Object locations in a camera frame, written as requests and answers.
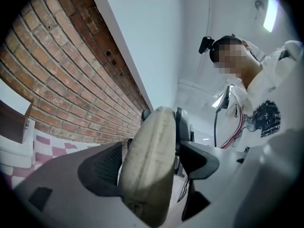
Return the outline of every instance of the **hair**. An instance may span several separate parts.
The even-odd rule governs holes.
[[[210,59],[213,63],[217,63],[219,62],[219,49],[221,46],[223,45],[242,45],[242,41],[232,37],[232,36],[224,36],[221,39],[217,40],[216,42],[213,43],[213,45],[211,46],[210,49]],[[252,50],[250,48],[248,48],[250,54],[254,57],[254,59],[258,62],[260,62],[257,57],[254,55],[254,53],[252,52]]]

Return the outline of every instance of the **person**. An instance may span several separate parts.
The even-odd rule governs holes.
[[[212,45],[209,55],[214,67],[241,82],[230,88],[225,119],[217,126],[216,147],[248,152],[293,127],[291,121],[282,123],[283,112],[288,117],[292,103],[282,102],[285,95],[276,91],[295,67],[302,48],[298,41],[287,41],[260,62],[248,43],[236,37],[224,36]]]

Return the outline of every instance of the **ear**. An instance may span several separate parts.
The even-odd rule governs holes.
[[[250,45],[248,45],[246,41],[242,40],[242,44],[247,50],[249,50]]]

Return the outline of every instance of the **ceiling light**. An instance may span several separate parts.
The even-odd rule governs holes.
[[[218,107],[222,98],[223,98],[223,95],[221,95],[220,98],[215,103],[213,103],[212,107]]]
[[[272,31],[275,25],[277,10],[278,10],[277,0],[268,0],[267,14],[263,26],[269,32]]]

